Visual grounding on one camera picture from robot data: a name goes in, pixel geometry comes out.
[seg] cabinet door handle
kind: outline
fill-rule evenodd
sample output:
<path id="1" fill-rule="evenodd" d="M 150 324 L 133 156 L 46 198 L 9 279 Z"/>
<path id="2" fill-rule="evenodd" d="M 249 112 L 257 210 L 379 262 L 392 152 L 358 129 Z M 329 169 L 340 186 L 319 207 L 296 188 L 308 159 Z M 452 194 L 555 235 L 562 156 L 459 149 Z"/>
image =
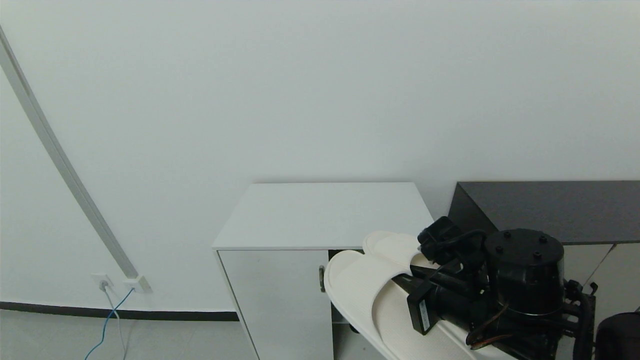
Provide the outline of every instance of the cabinet door handle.
<path id="1" fill-rule="evenodd" d="M 324 266 L 320 265 L 318 275 L 320 277 L 320 292 L 324 293 Z"/>

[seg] wall outlet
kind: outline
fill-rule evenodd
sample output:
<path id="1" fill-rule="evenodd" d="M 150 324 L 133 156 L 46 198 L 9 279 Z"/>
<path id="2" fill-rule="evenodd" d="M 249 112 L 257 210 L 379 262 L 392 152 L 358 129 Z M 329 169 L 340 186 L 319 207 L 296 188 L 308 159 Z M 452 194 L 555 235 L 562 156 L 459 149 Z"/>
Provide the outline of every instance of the wall outlet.
<path id="1" fill-rule="evenodd" d="M 123 283 L 124 283 L 124 286 L 126 286 L 127 291 L 129 289 L 133 288 L 133 290 L 136 293 L 150 293 L 151 292 L 151 286 L 149 286 L 149 283 L 147 282 L 145 277 L 142 276 L 142 275 L 139 275 L 135 279 L 127 279 L 127 280 L 123 281 Z"/>
<path id="2" fill-rule="evenodd" d="M 108 286 L 113 289 L 113 282 L 111 282 L 111 279 L 109 279 L 107 274 L 105 273 L 91 274 L 91 278 L 93 279 L 93 281 L 95 281 L 98 287 L 100 286 L 100 283 L 102 281 L 106 281 L 108 283 Z"/>

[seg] baseboard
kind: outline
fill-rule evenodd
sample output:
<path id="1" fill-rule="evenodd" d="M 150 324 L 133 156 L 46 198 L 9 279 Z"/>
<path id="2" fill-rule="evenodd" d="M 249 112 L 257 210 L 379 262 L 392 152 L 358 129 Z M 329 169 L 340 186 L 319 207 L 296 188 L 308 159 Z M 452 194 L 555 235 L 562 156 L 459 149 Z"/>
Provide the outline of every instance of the baseboard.
<path id="1" fill-rule="evenodd" d="M 106 318 L 111 312 L 108 309 L 94 309 L 90 307 L 51 306 L 38 304 L 24 304 L 21 302 L 0 302 L 0 309 L 25 311 L 28 313 L 85 316 L 89 318 Z M 176 321 L 238 321 L 237 313 L 233 311 L 138 311 L 118 310 L 121 319 L 131 320 L 176 320 Z"/>

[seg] cylindrical motor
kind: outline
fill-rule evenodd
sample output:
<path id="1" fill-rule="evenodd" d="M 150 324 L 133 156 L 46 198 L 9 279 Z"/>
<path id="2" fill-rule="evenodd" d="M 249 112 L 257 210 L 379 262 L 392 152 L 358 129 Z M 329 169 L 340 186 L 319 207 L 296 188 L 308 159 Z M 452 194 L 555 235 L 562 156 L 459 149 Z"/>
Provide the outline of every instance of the cylindrical motor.
<path id="1" fill-rule="evenodd" d="M 540 231 L 514 229 L 489 236 L 486 266 L 495 300 L 508 313 L 543 316 L 561 310 L 564 299 L 560 241 Z"/>

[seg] white slipper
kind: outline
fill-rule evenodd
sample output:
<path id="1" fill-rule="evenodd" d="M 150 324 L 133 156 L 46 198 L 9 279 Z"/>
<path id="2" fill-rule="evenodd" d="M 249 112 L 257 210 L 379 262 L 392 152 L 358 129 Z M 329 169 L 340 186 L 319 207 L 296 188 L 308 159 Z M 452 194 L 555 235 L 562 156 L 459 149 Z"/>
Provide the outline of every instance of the white slipper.
<path id="1" fill-rule="evenodd" d="M 391 281 L 402 273 L 406 266 L 395 261 L 347 250 L 327 264 L 324 286 L 338 311 L 388 360 L 513 359 L 493 347 L 471 351 L 467 333 L 443 320 L 426 336 L 413 330 L 406 293 Z"/>
<path id="2" fill-rule="evenodd" d="M 362 249 L 365 254 L 375 254 L 393 261 L 410 274 L 409 266 L 417 265 L 438 268 L 418 250 L 420 243 L 414 235 L 375 231 L 364 239 Z"/>

